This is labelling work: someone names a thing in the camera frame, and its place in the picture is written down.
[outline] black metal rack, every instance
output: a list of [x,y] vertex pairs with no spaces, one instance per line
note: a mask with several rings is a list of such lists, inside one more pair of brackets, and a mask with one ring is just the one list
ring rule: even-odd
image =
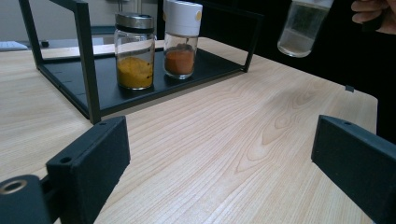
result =
[[157,49],[153,86],[142,91],[128,91],[120,88],[117,84],[114,53],[93,55],[92,27],[88,3],[81,0],[50,0],[74,13],[80,56],[43,59],[29,0],[19,1],[37,69],[92,124],[101,121],[103,116],[131,106],[140,105],[237,72],[247,72],[263,20],[263,15],[239,10],[236,6],[224,7],[206,1],[197,1],[204,7],[250,17],[257,21],[245,64],[233,63],[220,56],[198,49],[192,76],[185,80],[176,80],[164,75],[163,50]]

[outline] turmeric powder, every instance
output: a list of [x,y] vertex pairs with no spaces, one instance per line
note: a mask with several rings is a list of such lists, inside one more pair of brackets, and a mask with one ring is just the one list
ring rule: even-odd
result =
[[117,80],[122,87],[142,90],[152,85],[153,64],[136,57],[117,61]]

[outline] finger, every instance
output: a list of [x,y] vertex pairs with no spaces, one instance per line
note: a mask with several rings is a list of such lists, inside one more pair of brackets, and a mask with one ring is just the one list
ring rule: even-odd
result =
[[382,10],[356,13],[355,15],[352,16],[352,21],[356,23],[363,23],[365,21],[370,21],[377,18],[378,16],[381,15],[381,13]]
[[387,0],[387,3],[392,11],[396,14],[396,0]]
[[392,8],[389,7],[388,10],[384,11],[384,20],[382,22],[382,27],[377,30],[378,32],[396,35],[396,16],[395,12],[392,11]]
[[350,6],[353,11],[364,12],[364,11],[376,11],[385,9],[389,6],[385,0],[368,0],[368,1],[354,1]]

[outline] glass jar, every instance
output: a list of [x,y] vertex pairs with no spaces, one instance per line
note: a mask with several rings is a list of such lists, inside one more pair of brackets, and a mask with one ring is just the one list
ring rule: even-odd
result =
[[114,45],[117,81],[130,90],[152,86],[154,77],[154,21],[149,15],[116,14]]
[[194,71],[202,9],[190,2],[164,2],[163,69],[169,77],[185,79]]
[[168,76],[184,79],[194,71],[198,36],[172,35],[165,32],[164,69]]

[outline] black metal frame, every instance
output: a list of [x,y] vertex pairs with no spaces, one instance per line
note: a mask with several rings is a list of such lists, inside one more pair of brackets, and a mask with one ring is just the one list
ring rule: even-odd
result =
[[[125,102],[119,102],[118,105],[107,106],[102,105],[102,99],[100,99],[100,91],[98,90],[98,74],[96,73],[95,66],[97,66],[98,59],[114,58],[114,54],[107,55],[93,55],[92,49],[92,27],[90,23],[89,17],[89,8],[88,3],[83,2],[81,0],[50,0],[51,2],[64,7],[68,10],[71,10],[74,13],[77,35],[78,35],[78,47],[80,57],[69,57],[69,58],[56,58],[56,59],[43,59],[41,54],[41,49],[39,46],[39,41],[37,38],[37,33],[35,29],[34,18],[32,15],[32,10],[30,8],[29,0],[19,0],[21,5],[21,12],[24,19],[26,31],[29,37],[30,44],[32,46],[33,55],[35,58],[35,65],[37,69],[55,86],[59,89],[59,91],[87,118],[90,120],[92,124],[95,124],[101,121],[102,116],[109,115],[123,109],[129,108],[134,105],[143,104],[153,99],[157,99],[163,97],[165,95],[186,90],[187,88],[191,88],[197,86],[199,84],[206,83],[208,81],[226,77],[231,74],[235,74],[237,72],[247,72],[250,66],[250,62],[256,48],[260,29],[262,28],[262,20],[263,15],[255,14],[251,12],[247,12],[244,10],[240,10],[236,7],[236,2],[234,1],[232,7],[220,6],[217,4],[208,3],[206,1],[198,1],[204,7],[212,7],[217,10],[227,11],[236,15],[246,16],[257,20],[256,29],[254,32],[254,36],[252,37],[252,41],[250,43],[250,47],[247,53],[247,59],[244,65],[232,63],[226,59],[220,58],[218,56],[214,57],[211,53],[198,49],[197,52],[197,61],[209,61],[208,59],[218,60],[218,63],[224,63],[221,69],[218,70],[217,67],[205,70],[205,73],[210,74],[193,74],[193,77],[197,78],[187,78],[184,81],[172,81],[172,80],[163,80],[164,88],[160,90],[154,90],[151,88],[151,91],[141,91],[145,92],[143,95],[141,92],[134,93],[136,97],[134,99],[127,99]],[[50,70],[50,64],[59,64],[59,63],[72,63],[79,62],[81,63],[82,76],[84,82],[84,89],[86,94],[86,99],[84,99],[84,104],[81,103],[81,99],[78,99],[76,93],[72,90],[66,88],[64,83]],[[131,93],[120,93],[121,98],[128,98],[132,96]]]
[[248,72],[248,69],[249,69],[250,63],[251,63],[251,59],[253,58],[253,54],[254,54],[254,51],[257,46],[257,42],[259,41],[260,30],[262,29],[262,22],[263,22],[264,16],[261,14],[258,14],[258,13],[253,13],[253,12],[239,9],[238,8],[238,2],[239,2],[238,0],[233,0],[232,5],[230,7],[210,3],[207,1],[201,1],[201,0],[196,0],[195,2],[203,5],[204,7],[211,7],[215,10],[230,12],[230,13],[233,13],[238,16],[248,17],[248,18],[256,20],[257,24],[256,24],[256,27],[255,27],[255,30],[253,33],[253,37],[250,42],[250,46],[247,50],[247,59],[245,61],[245,65],[243,67],[243,71]]

